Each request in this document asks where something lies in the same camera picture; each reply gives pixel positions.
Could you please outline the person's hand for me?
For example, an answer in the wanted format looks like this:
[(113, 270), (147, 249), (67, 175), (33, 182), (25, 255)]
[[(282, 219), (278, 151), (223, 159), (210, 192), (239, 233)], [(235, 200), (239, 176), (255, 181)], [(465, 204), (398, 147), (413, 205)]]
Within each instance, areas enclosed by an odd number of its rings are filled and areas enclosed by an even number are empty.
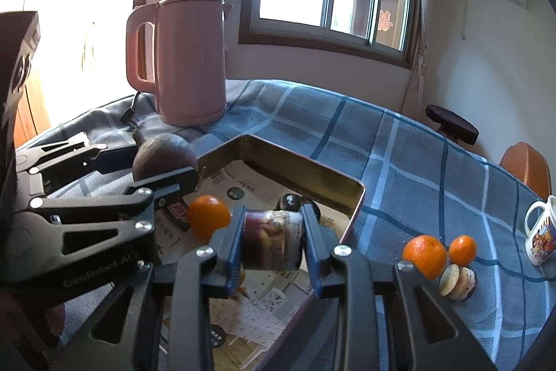
[(48, 308), (44, 313), (44, 318), (50, 333), (60, 337), (65, 327), (65, 304)]

